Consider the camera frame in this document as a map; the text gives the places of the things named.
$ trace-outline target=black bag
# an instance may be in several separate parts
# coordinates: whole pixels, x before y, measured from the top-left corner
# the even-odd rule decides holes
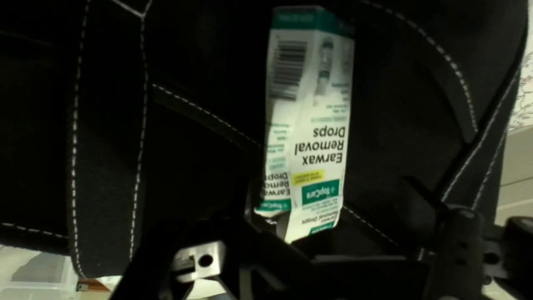
[[[271,9],[18,0],[0,12],[0,244],[121,274],[143,232],[244,197],[264,134]],[[321,0],[356,29],[344,209],[307,254],[416,254],[412,179],[492,222],[526,2]]]

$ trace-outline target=seam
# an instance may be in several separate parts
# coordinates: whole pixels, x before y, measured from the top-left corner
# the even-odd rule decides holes
[[[511,187],[511,185],[516,185],[516,184],[521,184],[521,182],[529,182],[529,180],[533,180],[533,177],[526,177],[526,179],[512,180],[512,182],[507,182],[507,184],[499,185],[499,187]]]
[[[496,212],[509,210],[509,209],[521,207],[521,205],[533,205],[533,199],[524,199],[524,200],[519,200],[519,202],[511,202],[511,204],[497,205],[497,210],[496,210]]]
[[[144,14],[139,19],[139,55],[143,64],[143,112],[141,112],[141,127],[139,127],[139,139],[138,139],[138,155],[136,155],[136,175],[134,175],[134,185],[133,185],[133,207],[131,207],[131,227],[129,227],[129,260],[133,259],[134,252],[134,229],[136,229],[136,214],[138,214],[138,189],[141,182],[141,172],[143,172],[143,154],[144,154],[144,139],[146,139],[146,124],[148,124],[148,60],[146,60],[146,49],[144,49],[144,30],[146,30],[146,14],[151,7],[152,0],[148,0],[144,7]]]
[[[201,112],[202,115],[211,117],[214,122],[217,122],[217,124],[221,124],[222,127],[229,129],[231,132],[234,132],[236,135],[242,137],[242,139],[247,140],[249,144],[252,144],[252,145],[256,145],[256,147],[261,147],[261,144],[254,142],[254,140],[249,139],[246,134],[239,132],[237,129],[234,129],[232,125],[229,125],[227,122],[224,122],[224,120],[219,119],[217,115],[204,110],[202,107],[199,107],[199,105],[196,105],[196,104],[192,104],[192,102],[189,102],[189,100],[186,100],[186,99],[182,99],[182,97],[179,97],[179,95],[166,90],[166,89],[161,87],[161,85],[152,84],[151,87],[154,87],[154,89],[161,90],[162,94],[166,94],[166,95],[169,95],[169,97],[172,97],[172,99],[186,104],[187,107],[192,107],[194,110]]]
[[[481,182],[481,185],[479,185],[479,190],[477,190],[477,194],[476,194],[476,199],[474,199],[472,204],[471,204],[471,210],[477,209],[477,205],[479,205],[481,195],[482,195],[482,192],[484,192],[484,185],[486,185],[489,175],[492,174],[494,162],[496,162],[496,159],[497,159],[497,155],[499,155],[499,150],[501,150],[501,147],[502,147],[504,137],[506,137],[506,130],[502,130],[502,135],[501,135],[501,139],[499,139],[499,142],[497,142],[497,147],[496,147],[496,152],[494,152],[494,155],[492,155],[492,159],[491,159],[491,162],[489,162],[489,165],[487,165],[487,169],[486,169],[486,174],[484,174],[484,177],[482,177],[482,182]]]
[[[426,257],[426,250],[424,250],[424,249],[419,249],[419,250],[417,250],[417,255],[416,255],[416,262],[422,262],[424,257]]]
[[[509,85],[506,87],[506,90],[502,92],[501,99],[499,99],[499,104],[494,110],[494,114],[489,117],[489,122],[487,125],[484,127],[482,134],[481,134],[481,140],[479,144],[472,149],[472,152],[469,152],[467,159],[464,160],[464,164],[461,165],[461,169],[454,174],[451,184],[447,185],[447,189],[444,190],[442,197],[441,197],[441,202],[446,202],[446,199],[449,197],[449,192],[451,189],[456,185],[457,179],[462,175],[462,172],[466,170],[466,167],[471,164],[472,157],[481,150],[486,137],[487,137],[487,132],[491,130],[494,120],[496,120],[496,115],[499,114],[501,107],[502,107],[502,102],[504,99],[507,97],[507,94],[511,92],[511,87],[514,85],[516,79],[519,75],[519,69],[516,70],[516,74],[512,75],[512,80],[509,82]]]
[[[371,225],[367,220],[364,220],[362,217],[359,217],[357,214],[354,214],[351,209],[347,209],[346,205],[342,205],[342,210],[346,210],[352,219],[356,219],[357,222],[361,222],[364,227],[371,229],[374,234],[377,234],[381,239],[384,239],[387,244],[394,245],[396,249],[399,249],[399,245],[389,239],[387,235],[384,235],[381,230],[377,230],[374,225]]]
[[[69,214],[71,214],[71,232],[73,232],[73,264],[78,269],[78,274],[84,277],[84,272],[79,264],[79,232],[78,232],[78,215],[76,215],[76,154],[78,154],[78,110],[79,110],[79,80],[81,80],[81,62],[83,62],[83,47],[84,47],[84,30],[88,9],[91,0],[84,0],[81,32],[79,32],[79,50],[76,60],[76,82],[73,85],[73,105],[71,105],[71,162],[69,162]]]
[[[404,17],[402,14],[399,14],[399,12],[396,12],[396,10],[389,9],[389,7],[384,7],[381,4],[372,4],[372,2],[367,2],[367,0],[361,0],[361,4],[364,4],[364,5],[371,7],[371,9],[381,10],[386,15],[391,15],[396,20],[406,24],[414,32],[417,32],[417,35],[421,35],[446,60],[446,64],[449,65],[451,72],[454,74],[456,80],[459,82],[459,85],[462,89],[462,94],[464,94],[464,99],[466,99],[466,105],[467,105],[471,129],[472,129],[474,134],[477,134],[479,129],[477,129],[477,124],[476,124],[476,112],[474,112],[474,107],[471,104],[469,87],[467,87],[467,84],[464,80],[464,75],[462,75],[459,65],[452,60],[452,57],[422,27],[419,27],[417,24],[414,24],[412,20]]]
[[[48,230],[38,230],[38,229],[31,229],[31,227],[21,227],[21,225],[3,224],[3,222],[0,225],[6,227],[6,229],[18,230],[18,232],[28,232],[28,234],[46,235],[46,237],[66,240],[64,235],[59,235],[59,234],[54,234],[54,232],[48,232]]]
[[[124,12],[131,14],[131,15],[134,15],[138,19],[144,17],[144,14],[136,12],[133,7],[129,7],[129,5],[123,4],[123,2],[118,2],[118,0],[111,0],[111,2],[116,4],[119,9],[123,9]]]

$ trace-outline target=green label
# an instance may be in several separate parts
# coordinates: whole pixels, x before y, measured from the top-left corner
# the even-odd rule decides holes
[[[329,224],[322,224],[319,227],[312,227],[309,235],[314,235],[316,232],[322,232],[322,230],[327,230],[327,229],[332,229],[334,227],[334,222],[329,222]]]
[[[261,210],[261,212],[274,212],[274,210],[287,212],[289,209],[291,209],[289,199],[281,199],[281,200],[262,200],[256,210]]]
[[[352,29],[321,7],[281,7],[272,12],[271,29],[322,30],[351,37]]]
[[[339,185],[339,180],[329,180],[329,182],[301,187],[302,205],[337,197],[337,185]]]

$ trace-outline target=barcode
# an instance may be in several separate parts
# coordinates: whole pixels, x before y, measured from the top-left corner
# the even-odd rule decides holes
[[[304,67],[306,42],[279,40],[272,59],[269,97],[294,102]]]

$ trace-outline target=white stitching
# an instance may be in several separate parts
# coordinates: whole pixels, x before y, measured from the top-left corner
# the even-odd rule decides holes
[[[469,87],[467,87],[467,84],[464,80],[462,72],[459,70],[457,64],[451,59],[451,55],[446,54],[446,50],[441,45],[437,45],[434,42],[434,39],[429,37],[429,34],[424,29],[421,29],[412,20],[406,19],[402,14],[394,12],[394,10],[387,9],[387,7],[384,9],[379,4],[371,4],[367,0],[361,0],[361,4],[364,4],[367,7],[372,7],[376,10],[381,10],[381,12],[387,14],[387,15],[397,19],[399,22],[406,24],[407,27],[411,27],[414,32],[417,32],[447,62],[447,65],[451,67],[454,77],[457,79],[457,82],[459,82],[459,85],[462,89],[462,94],[464,94],[464,99],[466,99],[466,105],[467,105],[469,120],[471,120],[471,129],[472,129],[474,134],[477,134],[476,112],[474,112],[474,107],[471,104]]]
[[[78,237],[78,217],[76,217],[76,154],[78,154],[78,109],[79,109],[79,80],[81,80],[81,62],[83,62],[83,44],[84,44],[84,30],[86,30],[86,19],[88,19],[88,9],[91,0],[84,2],[83,9],[83,20],[81,20],[81,32],[79,32],[79,52],[76,60],[76,82],[73,85],[73,105],[71,105],[71,165],[69,165],[69,192],[71,192],[71,232],[73,232],[73,262],[78,267],[78,272],[81,277],[84,277],[84,272],[79,264],[79,237]]]
[[[189,102],[189,100],[186,100],[186,99],[182,99],[182,97],[179,97],[179,95],[174,95],[172,92],[166,90],[166,89],[161,87],[161,85],[152,84],[151,87],[164,92],[166,95],[169,95],[169,97],[172,97],[172,99],[181,100],[182,104],[186,104],[186,105],[199,110],[201,114],[204,114],[204,115],[211,117],[212,120],[216,120],[217,124],[224,125],[226,129],[229,129],[229,130],[234,132],[236,135],[246,139],[246,140],[251,142],[252,145],[261,147],[257,142],[254,142],[252,139],[249,139],[247,135],[244,135],[242,132],[239,132],[237,129],[234,129],[232,125],[229,125],[227,122],[224,122],[222,119],[219,119],[217,115],[214,115],[214,114],[211,114],[211,112],[197,107],[196,104],[192,104],[192,102]]]
[[[123,2],[118,2],[118,0],[111,0],[111,2],[116,4],[119,9],[126,10],[128,14],[138,17],[138,19],[144,17],[144,14],[136,12],[133,7],[129,7],[129,5],[123,4]]]
[[[387,235],[384,235],[381,230],[377,230],[374,225],[371,225],[367,220],[364,220],[362,217],[359,217],[357,214],[354,214],[351,209],[342,207],[342,210],[346,210],[351,217],[354,217],[357,222],[361,222],[362,225],[366,225],[367,229],[371,229],[374,234],[377,234],[381,239],[384,239],[386,242],[389,242],[391,245],[394,245],[396,249],[399,249],[399,245],[389,239]]]
[[[502,142],[504,142],[504,137],[506,137],[506,130],[502,130],[502,135],[501,135],[501,139],[499,139],[499,144],[497,144],[497,147],[496,147],[496,152],[494,152],[494,155],[492,155],[492,159],[491,159],[491,162],[489,162],[489,165],[487,165],[487,169],[486,169],[486,174],[484,174],[484,177],[482,177],[482,182],[481,182],[481,185],[479,185],[479,190],[477,190],[477,194],[476,194],[476,199],[472,200],[471,210],[477,209],[479,199],[481,199],[481,195],[482,195],[482,192],[484,192],[484,185],[486,185],[489,175],[492,174],[494,162],[496,162],[496,157],[499,155],[499,150],[501,150],[501,145],[502,145]]]
[[[143,119],[141,119],[141,129],[139,129],[139,139],[138,139],[138,155],[136,155],[136,175],[134,175],[134,185],[133,185],[133,209],[131,209],[131,227],[129,227],[129,260],[133,259],[133,249],[134,249],[134,227],[136,227],[136,212],[138,212],[138,189],[141,182],[141,170],[143,170],[143,154],[144,154],[144,137],[146,137],[146,124],[148,124],[148,60],[146,60],[146,50],[144,50],[144,30],[146,30],[146,14],[151,7],[149,0],[144,7],[144,14],[139,19],[139,55],[143,62]]]
[[[54,239],[61,239],[61,240],[66,240],[64,235],[59,235],[59,234],[53,234],[53,232],[46,232],[46,230],[38,230],[38,229],[31,229],[31,227],[19,227],[19,225],[14,225],[14,224],[0,224],[1,227],[6,227],[6,229],[13,229],[13,230],[19,230],[19,232],[28,232],[28,234],[38,234],[38,235],[48,235],[48,237],[54,237]]]
[[[417,257],[416,257],[416,262],[421,262],[421,260],[424,259],[424,255],[426,255],[426,250],[424,250],[424,249],[419,249]]]
[[[496,115],[499,114],[499,109],[502,107],[502,102],[504,102],[506,95],[511,92],[511,87],[512,87],[512,84],[514,84],[516,79],[517,79],[517,74],[519,74],[519,69],[516,70],[516,74],[512,75],[512,80],[509,82],[509,85],[506,87],[504,94],[501,95],[499,104],[497,104],[497,107],[496,107],[494,114],[491,115],[487,125],[486,125],[484,130],[482,130],[482,135],[481,135],[479,144],[472,149],[472,152],[469,152],[467,159],[464,160],[464,164],[461,165],[461,169],[457,170],[457,174],[452,177],[451,184],[447,185],[446,192],[444,192],[442,197],[441,197],[441,202],[446,202],[446,199],[447,199],[451,189],[454,187],[456,180],[462,175],[462,172],[464,172],[466,167],[469,165],[471,159],[472,159],[472,157],[479,152],[479,149],[482,147],[482,144],[484,144],[484,140],[486,140],[486,137],[487,137],[487,132],[489,132],[489,129],[492,127],[492,124],[494,124],[494,120],[496,120]]]

